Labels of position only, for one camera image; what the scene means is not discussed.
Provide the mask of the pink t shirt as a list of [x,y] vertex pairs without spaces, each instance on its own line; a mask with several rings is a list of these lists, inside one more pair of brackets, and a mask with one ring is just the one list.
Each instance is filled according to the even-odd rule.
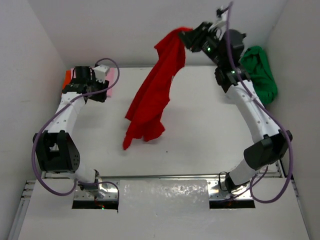
[[[116,80],[116,69],[115,68],[110,68],[106,77],[105,77],[105,80],[106,81],[109,81],[109,86],[112,85],[115,80]],[[112,89],[109,89],[107,92],[106,92],[106,96],[107,98],[111,98],[112,97],[112,92],[113,90]]]

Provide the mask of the orange t shirt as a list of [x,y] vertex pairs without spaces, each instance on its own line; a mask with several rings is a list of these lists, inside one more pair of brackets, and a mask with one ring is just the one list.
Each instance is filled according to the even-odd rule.
[[64,78],[63,85],[62,85],[62,90],[66,87],[66,85],[68,85],[71,82],[71,79],[72,79],[72,72],[71,72],[71,70],[67,70],[65,72],[65,78]]

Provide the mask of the red t shirt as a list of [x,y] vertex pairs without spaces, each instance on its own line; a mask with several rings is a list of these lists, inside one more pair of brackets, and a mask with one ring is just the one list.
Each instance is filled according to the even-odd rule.
[[137,91],[125,118],[130,121],[122,147],[128,149],[133,139],[145,142],[159,138],[165,131],[163,111],[170,101],[170,88],[175,75],[185,66],[185,45],[179,33],[190,27],[179,27],[168,33],[154,48],[158,61]]

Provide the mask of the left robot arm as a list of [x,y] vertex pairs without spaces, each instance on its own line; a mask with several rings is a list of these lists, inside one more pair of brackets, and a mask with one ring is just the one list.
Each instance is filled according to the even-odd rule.
[[40,172],[65,174],[68,178],[91,185],[97,171],[81,162],[80,153],[72,132],[81,109],[88,100],[105,102],[109,87],[106,65],[76,66],[65,73],[61,100],[55,115],[33,137],[31,165],[38,182],[56,196],[67,196],[51,189],[41,178]]

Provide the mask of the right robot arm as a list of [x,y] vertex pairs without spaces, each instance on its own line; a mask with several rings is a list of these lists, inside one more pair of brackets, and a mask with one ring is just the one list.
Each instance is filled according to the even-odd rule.
[[262,168],[280,160],[293,139],[265,111],[255,93],[252,79],[239,63],[244,50],[245,33],[228,29],[222,38],[212,23],[203,22],[191,31],[182,31],[179,38],[191,52],[204,52],[216,64],[215,79],[224,93],[237,106],[245,120],[253,145],[243,151],[243,160],[225,176],[224,186],[231,193],[248,183]]

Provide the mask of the green t shirt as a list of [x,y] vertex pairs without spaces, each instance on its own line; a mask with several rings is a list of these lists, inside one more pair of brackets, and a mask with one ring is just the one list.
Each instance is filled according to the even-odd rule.
[[260,46],[249,47],[240,59],[240,63],[250,75],[262,104],[271,104],[278,95],[278,87],[264,49]]

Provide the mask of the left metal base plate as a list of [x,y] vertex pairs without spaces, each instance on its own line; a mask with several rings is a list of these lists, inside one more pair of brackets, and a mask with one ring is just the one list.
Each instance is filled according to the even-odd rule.
[[119,196],[120,180],[99,177],[94,185],[77,185],[73,199],[75,201],[117,201]]

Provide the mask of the metal base plate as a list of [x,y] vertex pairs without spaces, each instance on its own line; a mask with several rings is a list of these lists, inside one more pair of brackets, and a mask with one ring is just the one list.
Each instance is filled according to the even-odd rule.
[[120,180],[99,177],[94,185],[77,185],[73,199],[75,201],[117,201],[119,196]]
[[225,190],[224,179],[219,181],[218,178],[212,178],[207,180],[207,190],[210,201],[252,200],[249,192],[249,183],[245,183],[229,193]]

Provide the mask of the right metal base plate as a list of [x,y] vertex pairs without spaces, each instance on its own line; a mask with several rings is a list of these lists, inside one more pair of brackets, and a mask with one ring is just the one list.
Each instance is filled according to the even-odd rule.
[[252,200],[249,192],[249,183],[245,183],[229,193],[225,190],[224,179],[219,181],[218,178],[212,178],[207,180],[207,190],[210,201]]

